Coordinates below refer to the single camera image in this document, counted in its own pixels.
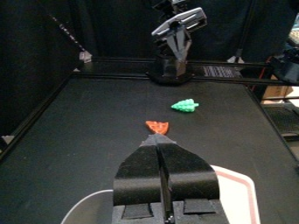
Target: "orange object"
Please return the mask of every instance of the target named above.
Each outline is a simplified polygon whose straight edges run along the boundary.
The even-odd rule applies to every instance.
[[[146,122],[148,129],[158,134],[164,135],[168,131],[168,122]]]

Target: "black table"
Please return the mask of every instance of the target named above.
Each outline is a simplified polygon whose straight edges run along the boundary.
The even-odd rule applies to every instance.
[[[194,113],[171,109],[190,98]],[[295,159],[243,86],[75,78],[0,164],[0,223],[60,223],[81,198],[111,189],[151,134],[147,120],[170,122],[167,136],[184,149],[254,179],[263,224],[298,223]]]

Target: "black wall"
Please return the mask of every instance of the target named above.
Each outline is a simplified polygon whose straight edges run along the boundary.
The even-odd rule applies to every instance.
[[[99,57],[152,58],[151,32],[160,12],[147,0],[76,0],[87,48]],[[266,61],[280,53],[298,13],[298,0],[256,0],[252,25],[244,47],[246,61]],[[202,7],[208,25],[192,34],[190,59],[227,60],[238,49],[250,1],[191,0]]]
[[[0,136],[9,135],[79,64],[79,50],[33,0],[0,3]],[[45,5],[72,27],[65,1]]]

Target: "green toy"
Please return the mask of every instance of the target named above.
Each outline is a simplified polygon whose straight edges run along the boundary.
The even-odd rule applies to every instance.
[[[178,109],[182,112],[194,112],[195,107],[199,107],[199,103],[194,103],[194,99],[179,101],[172,105],[172,109]]]

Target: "black surface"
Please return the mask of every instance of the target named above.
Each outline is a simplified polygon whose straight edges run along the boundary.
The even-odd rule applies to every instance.
[[[282,134],[299,134],[298,108],[290,104],[271,104],[264,106],[276,128]]]
[[[190,98],[194,113],[171,109]],[[111,189],[150,134],[146,120],[170,122],[167,136],[184,149],[254,179],[263,224],[298,222],[295,159],[243,86],[84,79],[69,81],[0,164],[0,221],[60,223],[83,197]]]

